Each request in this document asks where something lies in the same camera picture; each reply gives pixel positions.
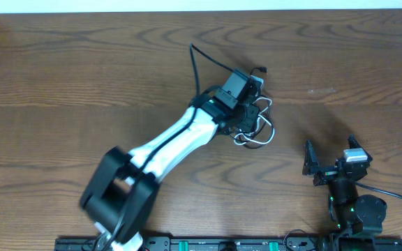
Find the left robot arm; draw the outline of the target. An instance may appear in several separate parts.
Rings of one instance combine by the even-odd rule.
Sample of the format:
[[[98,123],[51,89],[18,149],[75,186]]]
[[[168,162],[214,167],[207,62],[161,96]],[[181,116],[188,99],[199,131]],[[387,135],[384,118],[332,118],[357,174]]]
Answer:
[[[99,227],[104,250],[138,250],[163,179],[187,155],[216,135],[255,128],[255,102],[263,79],[240,69],[222,86],[198,93],[184,115],[150,142],[123,152],[110,149],[80,198],[80,207]]]

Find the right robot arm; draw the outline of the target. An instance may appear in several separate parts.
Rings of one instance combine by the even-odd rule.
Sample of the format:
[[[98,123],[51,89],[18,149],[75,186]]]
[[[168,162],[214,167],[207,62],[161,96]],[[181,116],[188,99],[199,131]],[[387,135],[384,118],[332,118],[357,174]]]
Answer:
[[[336,231],[318,239],[318,250],[375,250],[375,236],[382,233],[386,202],[374,195],[359,195],[356,185],[367,175],[373,158],[354,135],[349,136],[348,145],[332,166],[320,165],[310,141],[304,145],[302,174],[312,176],[314,186],[328,187],[330,218],[338,225]]]

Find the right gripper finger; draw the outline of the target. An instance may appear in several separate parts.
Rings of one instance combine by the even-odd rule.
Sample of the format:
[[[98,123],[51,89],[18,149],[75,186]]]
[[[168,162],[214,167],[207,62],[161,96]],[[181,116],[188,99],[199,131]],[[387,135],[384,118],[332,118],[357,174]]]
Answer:
[[[360,149],[363,151],[368,159],[371,159],[371,155],[361,146],[361,144],[357,141],[354,134],[350,134],[348,137],[348,144],[350,149]]]
[[[315,154],[312,143],[309,140],[305,142],[305,157],[302,174],[315,174],[319,169],[319,162]]]

